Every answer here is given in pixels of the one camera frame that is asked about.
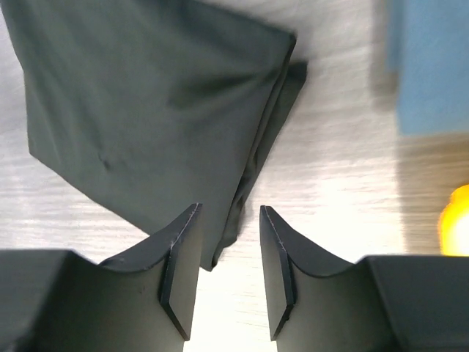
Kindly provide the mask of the black t-shirt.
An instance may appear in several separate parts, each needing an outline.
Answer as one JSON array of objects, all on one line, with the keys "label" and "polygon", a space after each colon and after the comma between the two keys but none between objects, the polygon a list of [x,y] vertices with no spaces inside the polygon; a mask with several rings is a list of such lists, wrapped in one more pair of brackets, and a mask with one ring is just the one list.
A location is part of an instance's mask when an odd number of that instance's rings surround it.
[{"label": "black t-shirt", "polygon": [[202,205],[211,271],[305,83],[295,33],[201,1],[3,1],[29,152],[153,234]]}]

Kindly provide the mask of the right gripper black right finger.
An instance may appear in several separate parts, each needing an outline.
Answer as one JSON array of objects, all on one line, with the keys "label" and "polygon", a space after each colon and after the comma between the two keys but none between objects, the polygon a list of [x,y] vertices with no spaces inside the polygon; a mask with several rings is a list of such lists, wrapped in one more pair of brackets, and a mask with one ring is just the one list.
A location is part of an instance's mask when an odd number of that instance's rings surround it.
[{"label": "right gripper black right finger", "polygon": [[279,351],[466,351],[468,259],[348,262],[259,212],[270,338]]}]

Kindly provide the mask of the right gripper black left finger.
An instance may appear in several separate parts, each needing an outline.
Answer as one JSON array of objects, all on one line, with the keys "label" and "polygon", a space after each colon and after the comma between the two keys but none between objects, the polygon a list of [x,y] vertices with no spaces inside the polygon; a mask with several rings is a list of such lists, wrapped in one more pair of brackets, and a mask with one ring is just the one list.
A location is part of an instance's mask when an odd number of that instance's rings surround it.
[{"label": "right gripper black left finger", "polygon": [[65,249],[1,251],[3,351],[181,351],[191,337],[202,206],[95,264]]}]

